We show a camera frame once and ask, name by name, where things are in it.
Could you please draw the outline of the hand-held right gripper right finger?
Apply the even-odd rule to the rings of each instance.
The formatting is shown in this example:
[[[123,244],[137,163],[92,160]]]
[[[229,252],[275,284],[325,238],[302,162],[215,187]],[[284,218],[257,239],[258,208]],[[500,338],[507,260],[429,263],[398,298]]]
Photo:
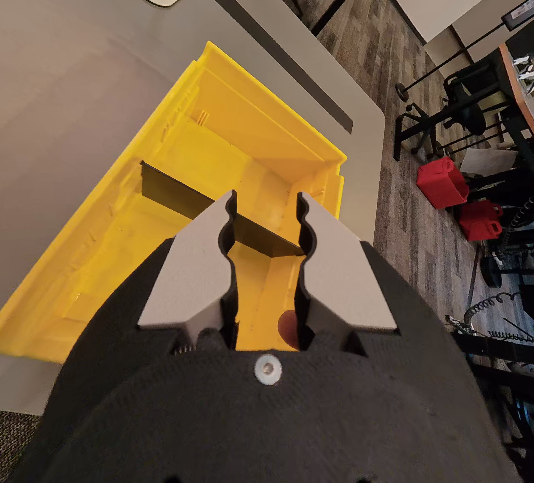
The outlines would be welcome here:
[[[335,340],[355,331],[394,332],[397,323],[358,236],[303,191],[296,215],[304,253],[295,290],[298,340],[322,331]]]

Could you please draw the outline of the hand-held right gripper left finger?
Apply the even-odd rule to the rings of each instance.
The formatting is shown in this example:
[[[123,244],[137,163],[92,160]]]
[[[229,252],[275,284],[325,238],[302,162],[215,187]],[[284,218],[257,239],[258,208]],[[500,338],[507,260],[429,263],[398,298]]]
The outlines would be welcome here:
[[[230,190],[174,237],[138,320],[142,329],[178,328],[198,337],[211,328],[234,337],[238,312],[237,192]]]

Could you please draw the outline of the yellow plastic bin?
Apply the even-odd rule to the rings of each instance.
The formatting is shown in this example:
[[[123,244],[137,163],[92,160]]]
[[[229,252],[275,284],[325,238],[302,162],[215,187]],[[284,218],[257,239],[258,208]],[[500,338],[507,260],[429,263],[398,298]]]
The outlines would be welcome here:
[[[191,219],[142,195],[141,162],[296,245],[296,198],[339,217],[347,156],[208,41],[1,310],[1,354],[63,363],[106,299]]]

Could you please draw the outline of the black office chair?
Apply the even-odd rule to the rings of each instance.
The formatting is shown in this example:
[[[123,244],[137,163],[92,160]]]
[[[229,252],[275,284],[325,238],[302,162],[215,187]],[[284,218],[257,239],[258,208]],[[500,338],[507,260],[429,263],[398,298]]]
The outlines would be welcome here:
[[[402,143],[421,134],[417,154],[427,139],[431,152],[427,159],[441,158],[448,149],[437,142],[436,127],[450,128],[459,124],[471,135],[482,135],[488,128],[485,114],[512,104],[509,80],[500,52],[494,51],[476,63],[449,75],[443,83],[445,98],[442,109],[428,114],[415,102],[406,105],[405,112],[395,121],[392,157],[400,161]]]

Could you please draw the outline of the wooden desk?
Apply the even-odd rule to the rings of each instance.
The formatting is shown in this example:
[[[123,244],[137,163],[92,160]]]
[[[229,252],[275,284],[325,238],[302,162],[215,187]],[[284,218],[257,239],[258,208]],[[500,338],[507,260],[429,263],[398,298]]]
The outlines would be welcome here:
[[[507,84],[510,86],[511,96],[526,120],[530,132],[533,135],[533,92],[528,93],[528,89],[524,83],[518,79],[518,70],[513,64],[514,59],[505,43],[502,43],[499,46],[499,52],[503,61]]]

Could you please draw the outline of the white sheet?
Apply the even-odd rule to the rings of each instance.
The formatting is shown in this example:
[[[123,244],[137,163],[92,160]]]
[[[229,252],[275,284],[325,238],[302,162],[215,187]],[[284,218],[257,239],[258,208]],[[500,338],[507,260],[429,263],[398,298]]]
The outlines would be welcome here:
[[[514,167],[517,151],[468,148],[460,172],[483,177],[509,171]]]

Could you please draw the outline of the black bin divider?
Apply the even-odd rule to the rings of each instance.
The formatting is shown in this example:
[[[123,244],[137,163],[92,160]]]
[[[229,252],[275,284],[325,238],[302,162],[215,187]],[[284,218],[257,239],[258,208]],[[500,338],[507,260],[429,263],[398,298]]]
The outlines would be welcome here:
[[[214,203],[213,199],[170,177],[144,161],[142,195],[189,219],[194,219]],[[282,238],[256,222],[238,214],[234,221],[236,242],[269,258],[304,255],[300,246]]]

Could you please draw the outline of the red plastic bin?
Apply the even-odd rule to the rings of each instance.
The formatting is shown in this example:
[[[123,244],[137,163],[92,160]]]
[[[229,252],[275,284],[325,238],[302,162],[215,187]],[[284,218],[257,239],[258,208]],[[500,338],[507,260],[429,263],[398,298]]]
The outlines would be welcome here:
[[[480,242],[497,239],[503,232],[501,205],[490,200],[466,203],[460,207],[458,223],[467,241]]]
[[[436,210],[463,205],[469,195],[466,180],[450,157],[420,166],[416,184]]]

